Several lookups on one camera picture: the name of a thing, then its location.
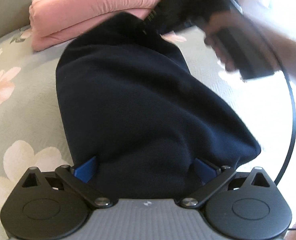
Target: blue plastic piece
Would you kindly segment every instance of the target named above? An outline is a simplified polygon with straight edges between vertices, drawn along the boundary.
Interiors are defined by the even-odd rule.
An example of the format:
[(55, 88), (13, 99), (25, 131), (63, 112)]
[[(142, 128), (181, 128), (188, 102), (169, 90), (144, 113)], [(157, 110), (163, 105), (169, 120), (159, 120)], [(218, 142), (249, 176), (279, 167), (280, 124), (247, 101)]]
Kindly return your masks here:
[(217, 171), (201, 160), (196, 158), (193, 162), (193, 165), (195, 172), (203, 183), (207, 184), (209, 181), (217, 177)]
[(97, 172), (97, 159), (96, 156), (92, 157), (89, 161), (75, 169), (73, 175), (81, 181), (87, 183)]
[[(194, 169), (204, 184), (217, 177), (217, 171), (215, 169), (197, 158), (194, 160)], [(94, 156), (89, 161), (76, 168), (73, 175), (81, 181), (88, 183), (96, 172), (97, 160), (96, 156)]]

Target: black handheld device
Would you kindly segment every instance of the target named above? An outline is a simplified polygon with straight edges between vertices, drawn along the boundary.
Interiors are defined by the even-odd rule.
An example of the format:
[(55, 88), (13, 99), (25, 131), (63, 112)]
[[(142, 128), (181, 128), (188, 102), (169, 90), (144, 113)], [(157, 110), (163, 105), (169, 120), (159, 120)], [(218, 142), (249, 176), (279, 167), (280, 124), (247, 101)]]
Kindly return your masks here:
[[(144, 20), (144, 25), (163, 35), (192, 26), (202, 28), (214, 13), (225, 11), (234, 11), (242, 16), (236, 0), (161, 0)], [(257, 41), (260, 40), (261, 48), (238, 27), (221, 29), (214, 36), (222, 49), (230, 55), (244, 80), (273, 75), (273, 63), (263, 53), (263, 50), (269, 53), (269, 47), (265, 48), (266, 41), (261, 40), (256, 30), (252, 30), (254, 27), (249, 20), (247, 25), (256, 34)]]

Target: hand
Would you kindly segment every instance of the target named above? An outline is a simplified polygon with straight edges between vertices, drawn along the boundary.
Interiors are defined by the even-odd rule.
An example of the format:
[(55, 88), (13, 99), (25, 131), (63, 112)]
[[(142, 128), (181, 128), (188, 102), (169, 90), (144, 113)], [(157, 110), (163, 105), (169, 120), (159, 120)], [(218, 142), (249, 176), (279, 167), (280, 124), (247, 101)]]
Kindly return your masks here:
[(269, 47), (262, 37), (256, 32), (253, 25), (246, 20), (239, 12), (225, 11), (214, 13), (209, 23), (202, 26), (202, 30), (206, 34), (205, 44), (212, 47), (217, 57), (225, 65), (226, 71), (232, 72), (236, 70), (232, 57), (228, 54), (220, 40), (216, 37), (216, 33), (224, 28), (237, 27), (249, 39), (253, 45), (267, 58), (275, 70), (279, 69), (275, 56), (270, 52)]

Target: metal screw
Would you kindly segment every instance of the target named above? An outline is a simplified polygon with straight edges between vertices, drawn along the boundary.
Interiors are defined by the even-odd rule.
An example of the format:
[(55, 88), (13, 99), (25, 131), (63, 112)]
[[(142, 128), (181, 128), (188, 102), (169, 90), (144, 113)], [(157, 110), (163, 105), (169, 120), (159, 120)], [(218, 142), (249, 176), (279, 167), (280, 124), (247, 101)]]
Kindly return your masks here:
[(222, 170), (227, 170), (227, 169), (230, 169), (230, 166), (224, 165), (224, 166), (221, 166), (221, 169)]
[(110, 199), (106, 197), (99, 197), (95, 200), (95, 204), (100, 207), (105, 207), (110, 204)]
[(198, 204), (198, 200), (192, 197), (184, 198), (181, 202), (186, 207), (193, 207)]
[(145, 205), (146, 207), (148, 207), (148, 206), (152, 205), (152, 202), (151, 202), (151, 201), (145, 201), (145, 202), (144, 202), (144, 205)]

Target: finger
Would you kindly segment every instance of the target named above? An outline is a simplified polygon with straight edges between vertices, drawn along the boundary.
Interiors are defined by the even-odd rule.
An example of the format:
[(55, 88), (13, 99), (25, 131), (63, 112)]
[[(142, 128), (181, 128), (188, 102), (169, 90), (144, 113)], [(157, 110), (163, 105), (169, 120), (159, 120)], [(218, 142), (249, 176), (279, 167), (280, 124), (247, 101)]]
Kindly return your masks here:
[(213, 50), (215, 51), (217, 58), (219, 58), (220, 61), (225, 64), (227, 61), (227, 56), (218, 47), (214, 47)]
[(209, 19), (209, 23), (203, 28), (203, 31), (206, 35), (212, 35), (221, 29), (235, 26), (236, 23), (233, 22), (232, 15), (235, 16), (231, 11), (213, 13)]
[(207, 47), (213, 47), (215, 45), (215, 41), (210, 37), (206, 37), (204, 42)]
[(228, 60), (226, 62), (225, 68), (226, 68), (226, 71), (228, 71), (228, 72), (233, 72), (236, 70), (234, 63), (231, 60)]

